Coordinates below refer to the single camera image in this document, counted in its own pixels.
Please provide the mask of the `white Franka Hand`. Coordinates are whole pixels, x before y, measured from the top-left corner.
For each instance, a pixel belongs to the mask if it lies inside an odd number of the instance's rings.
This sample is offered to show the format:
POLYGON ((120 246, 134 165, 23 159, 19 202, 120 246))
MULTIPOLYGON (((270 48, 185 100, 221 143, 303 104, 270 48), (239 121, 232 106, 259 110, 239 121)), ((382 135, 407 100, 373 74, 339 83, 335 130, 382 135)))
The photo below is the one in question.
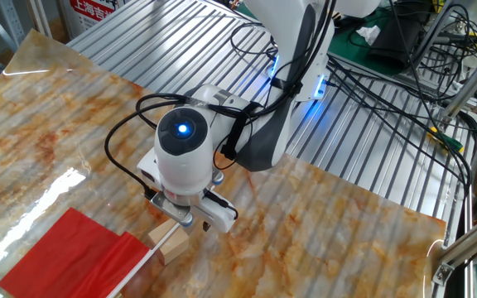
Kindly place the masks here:
POLYGON ((163 148, 152 148, 137 168, 157 190, 150 201, 160 211, 185 227, 198 216, 204 220, 205 232, 211 226, 227 233, 239 214, 231 202, 213 191, 223 182, 224 174, 210 159, 209 152, 175 156, 163 148))

